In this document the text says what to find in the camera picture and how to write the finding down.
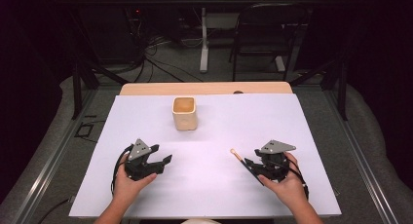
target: chair backrest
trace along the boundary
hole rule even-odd
[[[296,4],[255,4],[240,12],[237,28],[242,25],[301,24],[307,16],[307,10]]]

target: beige cup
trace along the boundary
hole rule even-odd
[[[179,131],[195,130],[198,126],[197,105],[194,97],[176,97],[172,114],[175,127]]]

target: white tabletop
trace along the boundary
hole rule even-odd
[[[177,131],[171,113],[175,95],[117,96],[76,201],[72,217],[98,217],[111,201],[113,168],[122,151],[138,138],[160,144],[148,160],[172,154],[163,174],[146,187],[126,217],[138,219],[273,218],[291,215],[230,153],[260,163],[254,149],[270,139],[297,147],[321,216],[341,214],[295,94],[195,95],[199,126]]]

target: hand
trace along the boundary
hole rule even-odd
[[[298,166],[298,164],[294,156],[290,153],[284,154],[291,162],[294,163],[289,164],[290,168],[298,172],[299,170],[295,166]],[[291,171],[288,172],[286,178],[280,183],[273,182],[262,174],[258,175],[258,178],[264,186],[276,193],[277,197],[279,197],[279,199],[290,209],[292,209],[295,205],[307,202],[301,180]]]
[[[157,174],[152,173],[142,179],[133,181],[128,178],[127,173],[125,172],[125,164],[128,155],[124,155],[121,159],[120,166],[118,168],[118,174],[116,175],[115,180],[115,190],[113,191],[113,200],[114,202],[119,202],[121,204],[130,206],[140,191],[146,187],[149,183],[155,180]]]

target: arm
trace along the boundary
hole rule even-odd
[[[127,155],[123,157],[121,162],[124,162],[126,157]],[[156,176],[156,173],[152,173],[138,181],[133,181],[128,178],[125,173],[125,166],[121,163],[116,176],[112,202],[94,223],[120,223],[128,207],[139,195],[139,192],[151,183]]]
[[[297,165],[297,160],[289,153],[285,153],[286,157]],[[298,170],[294,164],[290,164],[292,169]],[[259,180],[291,210],[298,224],[322,223],[321,219],[307,201],[304,193],[301,180],[293,172],[289,172],[281,183],[276,183],[263,175],[258,175]]]

